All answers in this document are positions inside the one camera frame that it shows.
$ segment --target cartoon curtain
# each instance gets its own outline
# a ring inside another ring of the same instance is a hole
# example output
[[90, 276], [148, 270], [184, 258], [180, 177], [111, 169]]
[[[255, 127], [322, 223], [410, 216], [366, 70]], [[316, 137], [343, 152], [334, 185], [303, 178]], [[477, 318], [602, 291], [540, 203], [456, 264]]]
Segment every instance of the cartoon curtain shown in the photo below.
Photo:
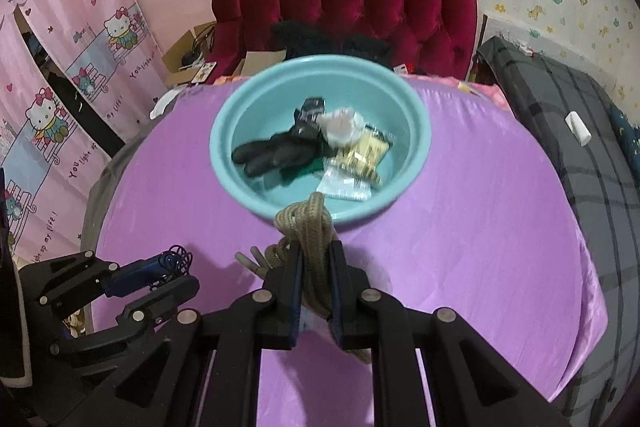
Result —
[[26, 261], [79, 250], [89, 189], [107, 155], [65, 110], [0, 0], [0, 165], [9, 244]]
[[124, 140], [148, 121], [168, 71], [136, 0], [14, 0], [52, 60]]

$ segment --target red velvet headboard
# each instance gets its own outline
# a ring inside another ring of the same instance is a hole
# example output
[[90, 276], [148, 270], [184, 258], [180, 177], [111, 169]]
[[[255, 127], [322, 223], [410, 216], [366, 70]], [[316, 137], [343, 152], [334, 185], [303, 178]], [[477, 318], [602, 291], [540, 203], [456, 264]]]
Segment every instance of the red velvet headboard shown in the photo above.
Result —
[[295, 19], [335, 37], [385, 39], [394, 64], [464, 79], [478, 21], [476, 0], [211, 0], [211, 8], [218, 24], [207, 60], [218, 62], [215, 77], [231, 74], [247, 51], [276, 50], [271, 25]]

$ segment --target purple bedsheet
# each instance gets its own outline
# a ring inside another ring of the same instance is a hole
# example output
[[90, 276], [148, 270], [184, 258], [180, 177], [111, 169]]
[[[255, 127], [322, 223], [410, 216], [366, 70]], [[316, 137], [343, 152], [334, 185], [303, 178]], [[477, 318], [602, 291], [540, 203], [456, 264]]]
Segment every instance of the purple bedsheet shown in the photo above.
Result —
[[[348, 261], [408, 307], [456, 309], [551, 399], [607, 324], [558, 177], [533, 137], [490, 102], [412, 85], [430, 112], [427, 163], [389, 209], [338, 230]], [[177, 101], [124, 173], [97, 250], [125, 264], [184, 245], [201, 286], [189, 306], [203, 313], [260, 286], [236, 251], [278, 239], [226, 194], [210, 166], [211, 125], [237, 86], [189, 89]], [[94, 303], [97, 330], [114, 324], [123, 301]], [[264, 352], [260, 371], [261, 426], [372, 424], [370, 368], [313, 331], [291, 352]]]

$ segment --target light blue basin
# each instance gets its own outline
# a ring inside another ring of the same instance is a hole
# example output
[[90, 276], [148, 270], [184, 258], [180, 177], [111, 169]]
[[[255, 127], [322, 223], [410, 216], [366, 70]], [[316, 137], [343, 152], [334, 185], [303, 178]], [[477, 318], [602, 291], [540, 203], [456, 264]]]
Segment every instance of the light blue basin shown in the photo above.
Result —
[[395, 136], [378, 166], [382, 186], [370, 200], [326, 198], [334, 223], [362, 219], [389, 206], [407, 190], [427, 159], [429, 116], [415, 90], [395, 73], [368, 60], [338, 55], [297, 58], [272, 66], [229, 97], [209, 139], [211, 164], [220, 184], [242, 206], [268, 219], [288, 204], [308, 199], [318, 187], [318, 177], [309, 174], [286, 185], [274, 171], [249, 179], [231, 161], [231, 151], [289, 129], [293, 111], [310, 96], [324, 98], [328, 111], [351, 106], [367, 123]]

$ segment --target bolt head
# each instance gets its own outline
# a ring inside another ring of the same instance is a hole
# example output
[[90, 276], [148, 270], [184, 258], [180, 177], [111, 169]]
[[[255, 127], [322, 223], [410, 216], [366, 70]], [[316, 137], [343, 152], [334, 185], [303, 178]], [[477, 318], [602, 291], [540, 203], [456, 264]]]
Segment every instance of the bolt head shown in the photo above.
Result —
[[453, 322], [456, 320], [457, 315], [451, 308], [440, 308], [436, 312], [436, 317], [442, 322]]
[[198, 312], [194, 310], [182, 310], [178, 313], [178, 322], [180, 324], [193, 324], [198, 318]]
[[367, 302], [377, 302], [382, 297], [382, 294], [376, 290], [375, 288], [367, 288], [360, 294], [363, 301]]
[[264, 303], [269, 302], [273, 298], [273, 293], [269, 290], [260, 289], [256, 290], [253, 295], [254, 301]]

